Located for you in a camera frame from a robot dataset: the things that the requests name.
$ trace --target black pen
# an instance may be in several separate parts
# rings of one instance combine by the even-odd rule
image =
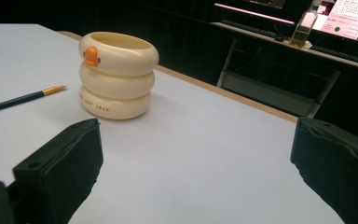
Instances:
[[[13,105],[19,105],[19,104],[22,104],[22,103],[25,103],[28,101],[32,101],[34,99],[37,99],[37,98],[40,98],[40,97],[43,97],[46,95],[50,95],[54,92],[61,91],[65,88],[66,88],[66,86],[52,87],[52,88],[48,88],[48,89],[45,89],[42,91],[30,93],[30,94],[27,94],[27,95],[24,95],[24,96],[21,96],[21,97],[12,99],[12,100],[4,101],[4,102],[0,103],[0,109],[5,109],[5,108],[11,107]]]

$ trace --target bottle of yellow liquid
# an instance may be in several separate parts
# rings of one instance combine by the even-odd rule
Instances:
[[[301,20],[298,22],[295,32],[292,35],[290,40],[290,45],[299,49],[302,49],[305,45],[305,42],[310,35],[313,24],[318,18],[318,7],[319,1],[313,1],[308,9],[301,17]]]

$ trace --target white tabletop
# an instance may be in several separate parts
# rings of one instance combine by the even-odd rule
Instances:
[[[67,126],[80,104],[78,42],[34,24],[0,24],[0,181]],[[100,119],[104,164],[71,223],[342,223],[290,162],[296,124],[155,71],[141,117]]]

